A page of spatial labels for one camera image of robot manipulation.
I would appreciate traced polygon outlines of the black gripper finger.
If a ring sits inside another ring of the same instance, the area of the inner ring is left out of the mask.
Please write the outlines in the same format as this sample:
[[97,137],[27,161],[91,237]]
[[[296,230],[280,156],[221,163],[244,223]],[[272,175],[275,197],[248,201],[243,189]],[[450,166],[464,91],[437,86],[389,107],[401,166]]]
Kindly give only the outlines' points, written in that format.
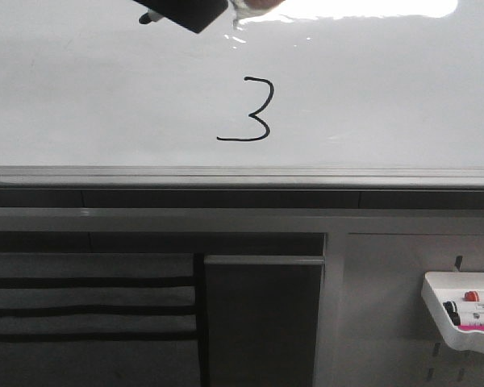
[[162,19],[169,19],[196,34],[227,9],[224,0],[148,0],[138,3],[162,15]]

